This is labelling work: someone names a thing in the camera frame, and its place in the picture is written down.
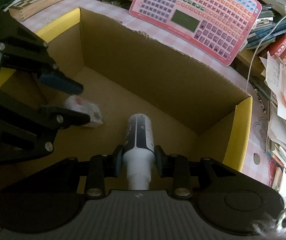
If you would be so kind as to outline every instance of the silver bolt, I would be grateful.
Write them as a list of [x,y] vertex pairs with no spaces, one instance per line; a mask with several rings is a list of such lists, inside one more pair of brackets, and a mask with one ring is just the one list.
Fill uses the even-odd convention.
[[87,191],[87,194],[89,196],[92,196],[92,197],[98,197],[102,194],[102,190],[100,190],[99,188],[90,188],[88,191]]
[[0,42],[0,50],[4,50],[5,49],[5,44],[3,42]]
[[63,123],[63,121],[64,121],[63,116],[60,115],[60,114],[58,114],[58,115],[56,116],[56,120],[58,120],[59,123]]
[[180,188],[177,188],[176,190],[174,190],[174,193],[175,193],[177,196],[187,196],[187,195],[189,195],[191,192],[190,192],[187,188],[180,187]]
[[53,144],[50,143],[50,142],[47,142],[45,144],[45,149],[48,151],[48,152],[52,152],[53,151]]

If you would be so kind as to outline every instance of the table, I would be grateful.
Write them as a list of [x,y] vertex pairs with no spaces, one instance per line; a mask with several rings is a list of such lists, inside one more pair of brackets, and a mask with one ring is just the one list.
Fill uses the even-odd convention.
[[[87,10],[108,16],[112,19],[115,19],[116,21],[121,22],[122,25],[133,31],[144,32],[149,38],[158,40],[159,42],[172,47],[173,49],[183,54],[186,54],[207,64],[225,76],[227,79],[229,79],[235,85],[245,89],[246,80],[233,68],[221,65],[214,58],[205,54],[203,51],[184,41],[183,39],[148,22],[131,16],[127,10],[99,1],[63,0],[30,17],[23,22],[23,25],[33,32],[36,32],[48,23],[77,7],[82,7]],[[267,135],[267,116],[263,113],[260,102],[252,86],[249,86],[248,92],[253,97],[253,109],[251,132],[242,173],[266,185],[270,185],[271,180],[273,180],[269,175],[270,159],[264,153],[265,140]],[[260,156],[260,163],[257,165],[253,160],[255,153]]]

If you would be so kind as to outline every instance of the pink toy laptop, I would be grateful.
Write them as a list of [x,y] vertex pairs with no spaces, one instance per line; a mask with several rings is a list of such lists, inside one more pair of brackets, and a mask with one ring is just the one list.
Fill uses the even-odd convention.
[[261,9],[256,0],[134,0],[130,14],[230,65]]

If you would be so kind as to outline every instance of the white crumpled package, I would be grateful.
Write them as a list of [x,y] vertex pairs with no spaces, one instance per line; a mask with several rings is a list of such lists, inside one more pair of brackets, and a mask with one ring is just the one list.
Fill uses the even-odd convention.
[[79,96],[70,96],[65,100],[64,107],[76,112],[88,114],[91,117],[91,121],[83,126],[96,128],[104,123],[99,107],[95,103],[86,101]]

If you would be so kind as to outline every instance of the cord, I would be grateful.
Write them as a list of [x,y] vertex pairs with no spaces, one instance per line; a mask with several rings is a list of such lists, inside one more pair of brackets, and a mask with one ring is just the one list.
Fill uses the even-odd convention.
[[247,92],[247,87],[249,85],[249,80],[250,80],[250,73],[251,73],[251,68],[252,68],[252,64],[253,64],[253,60],[254,60],[254,57],[256,55],[256,52],[258,51],[259,47],[261,46],[261,43],[262,41],[264,41],[268,36],[270,36],[272,34],[272,32],[276,29],[276,27],[280,24],[281,21],[283,21],[284,19],[286,18],[286,16],[284,16],[281,20],[279,20],[279,22],[274,26],[274,28],[270,31],[269,34],[267,34],[264,38],[262,38],[262,40],[260,41],[260,43],[258,44],[254,54],[253,54],[253,57],[252,57],[252,60],[251,60],[251,64],[250,64],[250,69],[249,69],[249,74],[247,76],[247,81],[246,81],[246,88],[245,88],[245,92]]

